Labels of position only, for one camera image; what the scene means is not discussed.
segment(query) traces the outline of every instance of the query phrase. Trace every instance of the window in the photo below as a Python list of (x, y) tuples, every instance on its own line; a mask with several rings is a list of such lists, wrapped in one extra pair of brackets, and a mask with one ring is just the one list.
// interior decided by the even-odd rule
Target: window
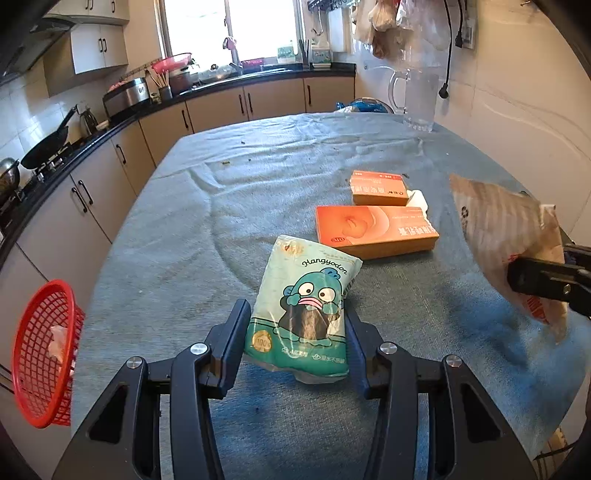
[(277, 48), (289, 45), (297, 53), (298, 0), (160, 1), (167, 53), (191, 52), (201, 68), (232, 61), (222, 48), (226, 36), (236, 39), (240, 60), (276, 59)]

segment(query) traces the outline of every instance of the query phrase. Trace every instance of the cartoon fish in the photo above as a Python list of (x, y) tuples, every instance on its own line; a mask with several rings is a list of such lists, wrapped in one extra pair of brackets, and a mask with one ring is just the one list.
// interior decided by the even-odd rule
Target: cartoon fish
[(301, 340), (327, 338), (331, 322), (339, 318), (342, 287), (334, 268), (303, 275), (295, 285), (283, 290), (280, 301), (285, 310), (279, 327), (289, 330)]

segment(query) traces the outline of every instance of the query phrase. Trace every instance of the tissue package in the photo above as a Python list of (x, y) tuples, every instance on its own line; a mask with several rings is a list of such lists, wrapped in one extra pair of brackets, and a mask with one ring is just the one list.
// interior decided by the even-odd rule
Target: tissue package
[(280, 235), (246, 331), (246, 360), (305, 383), (346, 376), (343, 299), (361, 265), (333, 248)]
[(439, 234), (420, 207), (319, 206), (321, 244), (362, 260), (432, 250)]
[(404, 180), (394, 173), (353, 170), (349, 179), (355, 205), (405, 206), (408, 193)]

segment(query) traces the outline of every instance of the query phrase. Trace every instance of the metal screw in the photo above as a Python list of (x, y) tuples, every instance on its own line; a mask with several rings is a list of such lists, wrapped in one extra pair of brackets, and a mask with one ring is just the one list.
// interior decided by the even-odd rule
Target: metal screw
[(457, 368), (462, 365), (462, 359), (457, 355), (448, 355), (445, 361), (450, 367)]
[(193, 355), (201, 355), (207, 352), (207, 345), (205, 343), (194, 343), (191, 345), (191, 353)]
[(379, 349), (383, 353), (385, 353), (386, 355), (392, 355), (393, 353), (396, 353), (396, 351), (398, 350), (398, 347), (396, 346), (395, 343), (384, 342), (379, 346)]
[(138, 368), (141, 364), (142, 358), (140, 356), (133, 356), (129, 358), (125, 363), (125, 365), (127, 365), (128, 368)]

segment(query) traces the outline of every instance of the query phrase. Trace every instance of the red plastic basket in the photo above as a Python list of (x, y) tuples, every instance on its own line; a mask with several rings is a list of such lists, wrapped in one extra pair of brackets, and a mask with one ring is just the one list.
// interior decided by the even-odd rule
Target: red plastic basket
[[(18, 407), (34, 427), (70, 424), (70, 369), (84, 317), (72, 288), (62, 280), (43, 285), (22, 315), (12, 350), (12, 381)], [(68, 330), (61, 365), (48, 352), (54, 325)]]
[(189, 65), (191, 55), (192, 54), (190, 53), (179, 53), (178, 55), (167, 57), (164, 60), (152, 64), (152, 70), (158, 74), (162, 74), (164, 72), (171, 72), (172, 70), (186, 67)]

